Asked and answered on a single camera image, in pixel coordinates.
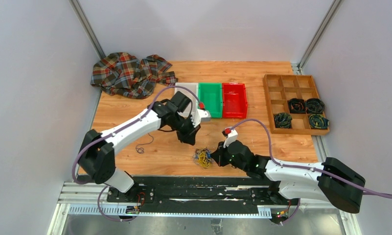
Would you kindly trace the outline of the cable ball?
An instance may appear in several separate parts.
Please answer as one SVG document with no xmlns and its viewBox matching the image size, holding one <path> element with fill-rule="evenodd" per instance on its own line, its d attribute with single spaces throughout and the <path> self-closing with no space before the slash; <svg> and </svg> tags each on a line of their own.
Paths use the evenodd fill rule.
<svg viewBox="0 0 392 235">
<path fill-rule="evenodd" d="M 209 168 L 212 164 L 211 151 L 208 148 L 195 149 L 193 162 L 203 169 Z"/>
</svg>

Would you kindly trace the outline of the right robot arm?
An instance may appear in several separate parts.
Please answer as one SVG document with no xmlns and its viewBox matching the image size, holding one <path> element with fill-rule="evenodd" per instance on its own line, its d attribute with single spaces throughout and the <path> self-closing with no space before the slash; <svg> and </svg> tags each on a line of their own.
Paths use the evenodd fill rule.
<svg viewBox="0 0 392 235">
<path fill-rule="evenodd" d="M 347 183 L 363 187 L 363 176 L 332 157 L 318 163 L 273 161 L 269 156 L 254 154 L 240 141 L 225 147 L 224 142 L 211 154 L 219 166 L 231 165 L 247 176 L 271 182 L 268 198 L 274 204 L 286 199 L 313 199 L 331 203 L 339 210 L 359 213 L 363 191 Z"/>
</svg>

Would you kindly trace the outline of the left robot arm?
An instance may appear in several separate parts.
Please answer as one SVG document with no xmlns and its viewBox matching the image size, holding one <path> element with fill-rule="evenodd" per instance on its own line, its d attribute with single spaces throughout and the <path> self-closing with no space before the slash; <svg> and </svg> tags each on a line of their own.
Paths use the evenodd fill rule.
<svg viewBox="0 0 392 235">
<path fill-rule="evenodd" d="M 92 129 L 85 134 L 74 166 L 80 166 L 96 184 L 115 188 L 126 202 L 138 197 L 138 183 L 127 172 L 115 165 L 115 156 L 140 137 L 169 126 L 176 132 L 181 143 L 195 144 L 195 137 L 201 122 L 210 119 L 202 102 L 192 109 L 187 117 L 181 114 L 193 102 L 182 92 L 176 92 L 171 99 L 154 100 L 134 118 L 112 129 L 97 132 Z"/>
</svg>

